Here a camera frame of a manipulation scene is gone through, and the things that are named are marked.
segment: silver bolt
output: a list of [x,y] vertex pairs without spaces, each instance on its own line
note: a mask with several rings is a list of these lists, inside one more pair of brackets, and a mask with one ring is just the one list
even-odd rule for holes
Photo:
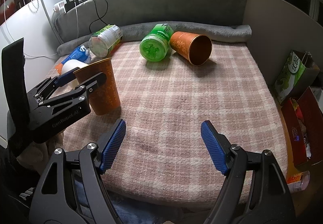
[[61,149],[61,148],[56,148],[55,149],[55,151],[54,151],[54,153],[56,154],[56,155],[59,155],[60,153],[62,153],[63,152],[63,150]]
[[265,149],[265,150],[264,150],[264,154],[265,154],[266,156],[271,156],[271,155],[272,155],[272,152],[271,152],[269,149]]
[[231,145],[231,148],[232,148],[233,150],[239,150],[239,149],[240,149],[240,146],[239,146],[238,144],[232,144],[232,145]]
[[96,147],[96,144],[95,143],[90,143],[87,146],[88,149],[94,149],[95,147]]

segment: orange cup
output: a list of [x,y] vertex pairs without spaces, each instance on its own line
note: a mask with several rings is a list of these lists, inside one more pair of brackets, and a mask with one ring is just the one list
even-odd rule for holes
[[171,37],[170,45],[192,65],[197,66],[204,64],[212,52],[212,42],[207,35],[175,32]]
[[103,59],[74,72],[81,84],[98,73],[105,73],[107,81],[89,95],[89,102],[97,115],[105,115],[120,106],[120,98],[114,79],[111,58]]

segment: green plastic bottle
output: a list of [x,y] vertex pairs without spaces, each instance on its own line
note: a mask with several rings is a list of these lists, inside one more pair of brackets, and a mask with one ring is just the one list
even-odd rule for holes
[[140,54],[148,61],[163,60],[169,48],[169,40],[174,31],[168,24],[158,24],[141,41]]

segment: pink plaid cloth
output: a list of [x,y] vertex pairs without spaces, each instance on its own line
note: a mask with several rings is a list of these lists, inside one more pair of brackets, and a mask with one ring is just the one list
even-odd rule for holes
[[[224,177],[201,138],[204,120],[246,151],[270,149],[286,174],[280,116],[244,43],[213,41],[210,59],[198,67],[174,51],[161,62],[147,62],[139,43],[123,43],[112,56],[121,108],[103,116],[91,112],[65,131],[64,148],[71,151],[96,141],[117,118],[126,121],[125,139],[102,177],[109,190],[156,204],[212,206]],[[56,94],[70,90],[65,86]],[[250,182],[251,172],[242,201]]]

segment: blue gripper pad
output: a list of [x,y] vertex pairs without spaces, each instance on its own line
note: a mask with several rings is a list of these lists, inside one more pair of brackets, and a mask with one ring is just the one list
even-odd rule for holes
[[119,148],[125,135],[126,122],[122,120],[102,152],[102,159],[100,165],[100,171],[102,173],[105,173],[107,169],[110,169],[112,167],[114,159],[116,158],[116,155],[119,151]]
[[203,138],[203,141],[206,145],[207,151],[210,154],[215,168],[218,171],[220,171],[223,175],[227,175],[227,173],[229,172],[229,168],[227,167],[226,163],[227,155],[225,154],[221,145],[215,138],[214,134],[217,134],[217,132],[211,124],[215,132],[212,131],[212,128],[210,128],[210,124],[211,123],[209,121],[204,121],[201,124],[201,137]]

